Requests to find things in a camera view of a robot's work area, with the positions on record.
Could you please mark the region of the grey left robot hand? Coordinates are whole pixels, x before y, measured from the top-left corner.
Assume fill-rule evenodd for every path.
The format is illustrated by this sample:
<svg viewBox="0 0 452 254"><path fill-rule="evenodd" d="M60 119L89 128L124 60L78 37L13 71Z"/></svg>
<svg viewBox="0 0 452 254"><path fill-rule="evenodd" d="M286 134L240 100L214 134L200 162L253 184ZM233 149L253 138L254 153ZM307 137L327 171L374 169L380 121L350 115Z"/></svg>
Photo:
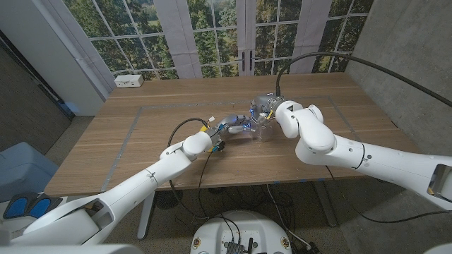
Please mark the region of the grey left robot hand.
<svg viewBox="0 0 452 254"><path fill-rule="evenodd" d="M217 146L230 135L248 131L250 122L250 116L233 114L225 117L213 127L209 127L206 133L210 136L213 146Z"/></svg>

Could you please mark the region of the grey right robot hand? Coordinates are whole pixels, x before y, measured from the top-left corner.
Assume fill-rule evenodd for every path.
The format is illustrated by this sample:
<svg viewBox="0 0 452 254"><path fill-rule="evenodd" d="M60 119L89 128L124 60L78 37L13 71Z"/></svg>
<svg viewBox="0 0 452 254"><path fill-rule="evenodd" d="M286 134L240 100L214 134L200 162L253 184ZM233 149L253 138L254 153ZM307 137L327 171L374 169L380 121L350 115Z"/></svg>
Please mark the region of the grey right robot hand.
<svg viewBox="0 0 452 254"><path fill-rule="evenodd" d="M264 123L275 118L276 109L285 101L273 93L258 95L251 101L251 119L255 123Z"/></svg>

